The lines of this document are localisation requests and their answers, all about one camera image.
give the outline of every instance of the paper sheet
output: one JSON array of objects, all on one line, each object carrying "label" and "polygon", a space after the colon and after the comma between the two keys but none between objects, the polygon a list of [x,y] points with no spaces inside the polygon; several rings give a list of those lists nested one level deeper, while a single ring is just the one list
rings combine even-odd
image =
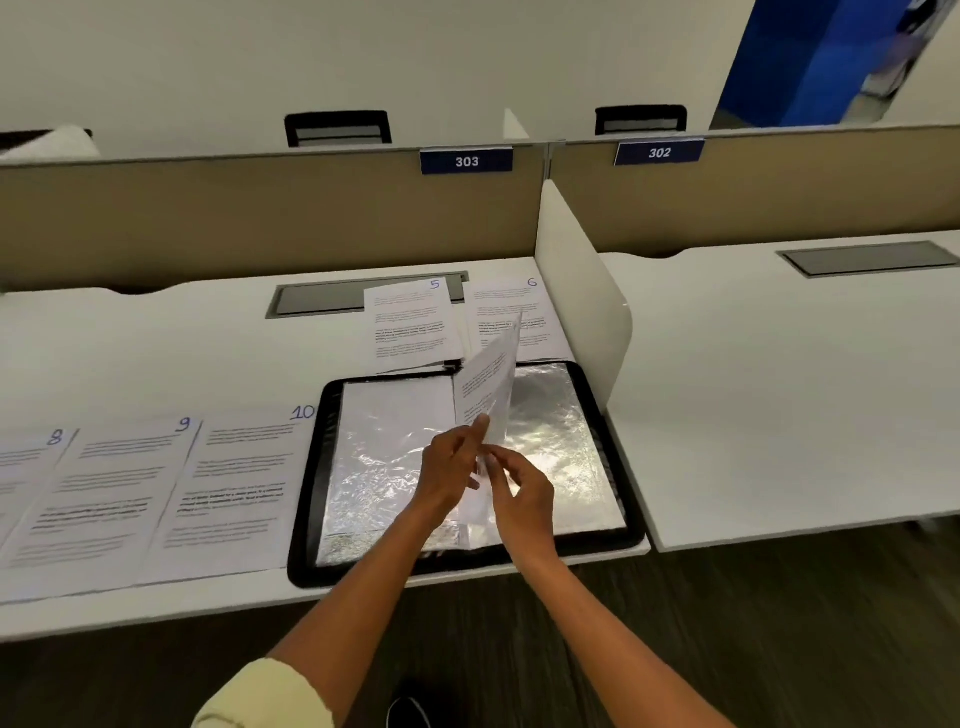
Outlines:
[{"label": "paper sheet", "polygon": [[464,356],[446,279],[414,280],[364,291],[372,374]]},{"label": "paper sheet", "polygon": [[46,485],[74,429],[0,432],[0,546]]},{"label": "paper sheet", "polygon": [[286,565],[315,415],[301,404],[204,417],[137,582]]},{"label": "paper sheet", "polygon": [[[457,425],[470,425],[478,415],[490,415],[490,427],[484,442],[503,445],[510,418],[510,395],[514,391],[516,356],[520,339],[520,320],[495,337],[488,346],[464,364],[453,377],[453,407]],[[480,463],[479,490],[467,489],[457,506],[457,521],[486,523],[491,507],[490,479]]]},{"label": "paper sheet", "polygon": [[199,425],[82,428],[0,550],[0,601],[130,586]]},{"label": "paper sheet", "polygon": [[573,352],[542,279],[496,279],[464,283],[470,344],[479,352],[522,315],[517,361],[566,359]]}]

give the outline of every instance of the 302 sign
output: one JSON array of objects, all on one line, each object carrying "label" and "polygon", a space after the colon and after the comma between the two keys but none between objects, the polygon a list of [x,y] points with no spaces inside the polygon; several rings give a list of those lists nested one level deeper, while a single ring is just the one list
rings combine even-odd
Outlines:
[{"label": "302 sign", "polygon": [[514,148],[422,149],[420,150],[420,171],[424,175],[513,172]]},{"label": "302 sign", "polygon": [[697,139],[644,139],[621,141],[613,164],[680,164],[699,161],[706,141]]}]

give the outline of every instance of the dark floor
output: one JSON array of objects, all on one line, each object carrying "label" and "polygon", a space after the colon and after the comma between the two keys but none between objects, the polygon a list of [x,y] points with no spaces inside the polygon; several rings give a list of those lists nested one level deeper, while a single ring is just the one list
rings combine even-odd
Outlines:
[{"label": "dark floor", "polygon": [[[882,526],[577,572],[741,728],[960,725],[955,522],[933,534]],[[186,726],[308,608],[0,645],[0,725]],[[516,576],[408,590],[350,725],[382,725],[404,677],[448,698],[450,725],[609,725]]]}]

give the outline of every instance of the white divider panel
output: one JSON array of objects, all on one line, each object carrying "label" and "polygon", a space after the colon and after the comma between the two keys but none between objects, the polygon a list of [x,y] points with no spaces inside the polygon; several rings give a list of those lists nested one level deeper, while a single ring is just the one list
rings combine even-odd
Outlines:
[{"label": "white divider panel", "polygon": [[540,196],[535,258],[573,355],[600,410],[606,411],[630,347],[634,319],[610,271],[550,180]]}]

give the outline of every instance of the desk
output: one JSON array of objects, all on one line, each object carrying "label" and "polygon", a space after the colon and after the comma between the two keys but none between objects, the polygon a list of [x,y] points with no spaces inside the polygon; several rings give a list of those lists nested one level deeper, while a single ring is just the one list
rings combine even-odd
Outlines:
[{"label": "desk", "polygon": [[[471,280],[537,275],[532,257],[404,268],[210,280],[144,296],[99,288],[0,297],[2,427],[72,425],[320,399],[331,380],[362,373],[362,314],[265,318],[282,283],[468,271]],[[468,341],[464,307],[455,305]],[[578,557],[611,559],[637,548]],[[514,571],[426,574],[411,585]],[[285,570],[235,574],[0,605],[0,640],[317,599]]]},{"label": "desk", "polygon": [[805,279],[776,251],[603,255],[634,336],[609,419],[658,548],[960,511],[960,269]]}]

